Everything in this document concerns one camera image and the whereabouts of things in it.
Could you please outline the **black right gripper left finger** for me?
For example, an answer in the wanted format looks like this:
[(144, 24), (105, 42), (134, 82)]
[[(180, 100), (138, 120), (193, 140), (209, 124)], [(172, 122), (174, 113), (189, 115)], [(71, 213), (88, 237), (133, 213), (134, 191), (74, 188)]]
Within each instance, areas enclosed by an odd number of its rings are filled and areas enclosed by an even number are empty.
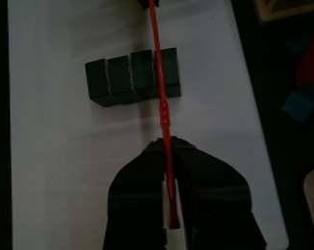
[(102, 250), (166, 250), (162, 140), (150, 142), (109, 186)]

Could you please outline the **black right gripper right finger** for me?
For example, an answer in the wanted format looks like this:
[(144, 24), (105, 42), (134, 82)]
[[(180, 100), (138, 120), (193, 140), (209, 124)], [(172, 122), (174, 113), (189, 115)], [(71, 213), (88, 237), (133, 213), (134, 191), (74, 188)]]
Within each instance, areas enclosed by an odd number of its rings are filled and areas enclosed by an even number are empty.
[(184, 139), (172, 144), (186, 250), (265, 250), (245, 178)]

